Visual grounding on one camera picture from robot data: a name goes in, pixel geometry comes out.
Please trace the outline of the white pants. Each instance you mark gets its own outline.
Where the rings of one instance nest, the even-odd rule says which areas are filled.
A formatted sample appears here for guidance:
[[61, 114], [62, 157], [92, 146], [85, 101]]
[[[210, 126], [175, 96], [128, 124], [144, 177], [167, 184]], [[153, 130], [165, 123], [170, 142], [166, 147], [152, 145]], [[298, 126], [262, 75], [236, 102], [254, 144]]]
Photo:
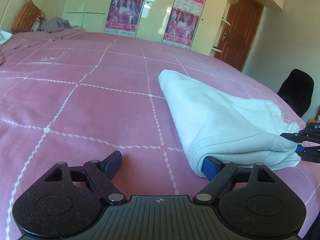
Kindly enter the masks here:
[[199, 177], [206, 157], [241, 167], [263, 163], [271, 170], [296, 166], [297, 143], [281, 136], [297, 133], [270, 100], [243, 99], [173, 70], [158, 77], [189, 166]]

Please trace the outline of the pink checked bed sheet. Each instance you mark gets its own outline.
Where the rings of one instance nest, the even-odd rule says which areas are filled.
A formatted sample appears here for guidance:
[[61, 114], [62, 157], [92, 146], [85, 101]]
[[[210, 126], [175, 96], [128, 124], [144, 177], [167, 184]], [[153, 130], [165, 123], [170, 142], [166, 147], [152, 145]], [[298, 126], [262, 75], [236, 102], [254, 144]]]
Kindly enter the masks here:
[[275, 92], [212, 57], [162, 43], [68, 30], [21, 33], [1, 46], [1, 239], [18, 239], [14, 201], [59, 161], [70, 166], [115, 150], [113, 179], [132, 194], [193, 196], [206, 185], [189, 167], [158, 83], [169, 69], [246, 99]]

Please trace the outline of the brown wooden door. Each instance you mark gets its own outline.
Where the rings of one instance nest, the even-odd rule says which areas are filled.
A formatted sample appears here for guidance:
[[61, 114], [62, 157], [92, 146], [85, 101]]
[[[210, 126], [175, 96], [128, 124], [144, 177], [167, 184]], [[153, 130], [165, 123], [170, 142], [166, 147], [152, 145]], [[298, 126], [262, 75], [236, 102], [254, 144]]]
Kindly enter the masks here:
[[229, 7], [214, 57], [242, 71], [263, 13], [257, 0], [238, 0]]

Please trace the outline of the pink calendar poster lower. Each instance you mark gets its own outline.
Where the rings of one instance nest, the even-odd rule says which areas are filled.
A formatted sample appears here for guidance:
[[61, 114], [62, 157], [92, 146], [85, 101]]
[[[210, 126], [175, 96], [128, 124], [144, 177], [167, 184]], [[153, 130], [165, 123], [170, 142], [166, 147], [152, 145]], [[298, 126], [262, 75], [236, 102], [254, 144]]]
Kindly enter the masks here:
[[163, 43], [190, 49], [205, 0], [174, 0]]

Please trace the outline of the pink calendar poster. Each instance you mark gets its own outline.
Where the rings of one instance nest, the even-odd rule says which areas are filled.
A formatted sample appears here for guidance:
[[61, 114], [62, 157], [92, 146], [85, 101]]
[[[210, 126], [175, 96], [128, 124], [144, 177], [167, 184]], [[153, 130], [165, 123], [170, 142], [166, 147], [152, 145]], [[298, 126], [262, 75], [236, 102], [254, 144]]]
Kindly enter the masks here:
[[104, 32], [135, 37], [145, 0], [111, 0]]
[[163, 43], [190, 49], [205, 0], [174, 0]]

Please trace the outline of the grey crumpled garment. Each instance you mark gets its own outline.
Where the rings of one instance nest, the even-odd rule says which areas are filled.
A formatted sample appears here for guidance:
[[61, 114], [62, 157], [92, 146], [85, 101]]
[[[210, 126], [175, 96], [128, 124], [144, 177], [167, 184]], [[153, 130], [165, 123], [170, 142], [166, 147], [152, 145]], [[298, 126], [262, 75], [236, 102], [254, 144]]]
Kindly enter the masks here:
[[46, 33], [55, 33], [55, 32], [62, 31], [64, 29], [72, 29], [72, 28], [73, 27], [71, 26], [68, 20], [54, 17], [51, 20], [42, 23], [37, 28], [37, 31], [42, 31]]

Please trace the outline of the floral patterned pillow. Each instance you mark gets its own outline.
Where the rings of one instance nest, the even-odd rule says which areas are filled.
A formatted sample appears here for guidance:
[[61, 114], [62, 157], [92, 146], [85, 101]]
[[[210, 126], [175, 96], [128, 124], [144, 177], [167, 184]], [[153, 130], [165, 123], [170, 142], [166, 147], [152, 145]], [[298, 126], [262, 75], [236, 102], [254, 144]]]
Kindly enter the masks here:
[[12, 37], [12, 34], [3, 30], [0, 30], [0, 45], [7, 42]]

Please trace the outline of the cream glossy wardrobe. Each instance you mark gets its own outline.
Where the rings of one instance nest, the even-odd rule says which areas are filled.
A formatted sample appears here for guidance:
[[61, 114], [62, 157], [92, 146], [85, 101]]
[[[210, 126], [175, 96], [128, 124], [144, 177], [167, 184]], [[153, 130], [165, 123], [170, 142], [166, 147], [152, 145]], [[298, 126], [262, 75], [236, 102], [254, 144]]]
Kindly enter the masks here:
[[[44, 11], [46, 19], [61, 17], [85, 31], [102, 32], [111, 0], [32, 0]], [[273, 10], [282, 10], [285, 0], [257, 0]], [[26, 0], [1, 0], [1, 29], [9, 31], [20, 7]], [[174, 0], [145, 0], [136, 37], [161, 42]], [[206, 0], [196, 27], [192, 50], [208, 55], [209, 46], [217, 45], [222, 32], [231, 27], [227, 14], [231, 0]]]

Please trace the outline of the orange woven bag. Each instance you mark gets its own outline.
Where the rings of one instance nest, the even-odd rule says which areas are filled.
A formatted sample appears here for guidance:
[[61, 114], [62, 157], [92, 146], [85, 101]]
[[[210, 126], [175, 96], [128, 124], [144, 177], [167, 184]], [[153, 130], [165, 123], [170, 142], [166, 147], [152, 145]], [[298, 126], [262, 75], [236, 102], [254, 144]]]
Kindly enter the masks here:
[[44, 11], [38, 8], [32, 0], [27, 0], [16, 14], [10, 31], [13, 34], [30, 32], [37, 21], [42, 24], [44, 20]]

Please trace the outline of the pink calendar poster upper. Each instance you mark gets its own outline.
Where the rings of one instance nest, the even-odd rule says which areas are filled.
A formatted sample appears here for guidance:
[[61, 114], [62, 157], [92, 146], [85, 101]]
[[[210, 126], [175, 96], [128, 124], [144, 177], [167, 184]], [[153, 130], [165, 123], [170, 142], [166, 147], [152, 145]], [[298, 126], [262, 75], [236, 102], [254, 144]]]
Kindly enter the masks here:
[[135, 37], [145, 0], [111, 0], [104, 32]]

